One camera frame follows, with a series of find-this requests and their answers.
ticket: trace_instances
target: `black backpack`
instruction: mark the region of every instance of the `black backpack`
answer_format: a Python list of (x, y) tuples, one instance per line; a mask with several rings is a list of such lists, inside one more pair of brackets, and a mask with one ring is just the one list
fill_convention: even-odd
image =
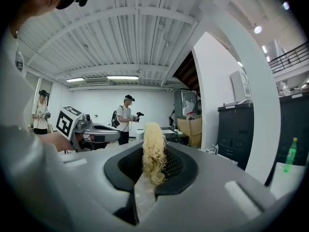
[(115, 110), (112, 114), (112, 126), (117, 128), (117, 126), (119, 126), (120, 123), (117, 120), (117, 110)]

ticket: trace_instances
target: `wooden staircase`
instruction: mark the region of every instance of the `wooden staircase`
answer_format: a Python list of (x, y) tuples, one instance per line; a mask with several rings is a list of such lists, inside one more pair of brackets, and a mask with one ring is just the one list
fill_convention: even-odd
[(190, 52), (185, 58), (173, 76), (185, 84), (189, 89), (195, 90), (197, 95), (200, 96), (197, 69), (195, 67), (192, 52)]

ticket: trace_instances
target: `noodles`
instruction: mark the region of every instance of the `noodles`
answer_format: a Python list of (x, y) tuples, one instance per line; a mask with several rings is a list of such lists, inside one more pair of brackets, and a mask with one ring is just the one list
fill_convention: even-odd
[(165, 181), (162, 173), (167, 160), (164, 154), (165, 136), (157, 123), (147, 123), (143, 143), (143, 172), (153, 186)]

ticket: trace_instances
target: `black pants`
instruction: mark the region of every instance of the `black pants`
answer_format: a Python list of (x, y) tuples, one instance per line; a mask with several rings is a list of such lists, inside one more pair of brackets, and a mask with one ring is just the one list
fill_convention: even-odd
[(47, 134), (47, 129), (37, 129), (37, 128), (34, 128), (33, 132), (35, 134), (38, 134), (38, 135), (44, 135), (44, 134)]
[(129, 142), (129, 132), (128, 131), (121, 131), (120, 138), (118, 139), (119, 145), (124, 145)]

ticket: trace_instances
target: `green bottle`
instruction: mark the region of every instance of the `green bottle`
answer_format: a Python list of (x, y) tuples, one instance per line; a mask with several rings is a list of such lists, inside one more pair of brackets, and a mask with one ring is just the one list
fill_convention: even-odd
[(286, 158), (286, 162), (285, 165), (283, 167), (283, 172), (288, 173), (291, 169), (291, 165), (293, 164), (295, 155), (296, 155), (296, 142), (297, 142), (297, 138), (293, 138), (293, 142), (292, 145), (289, 149), (289, 153), (288, 156)]

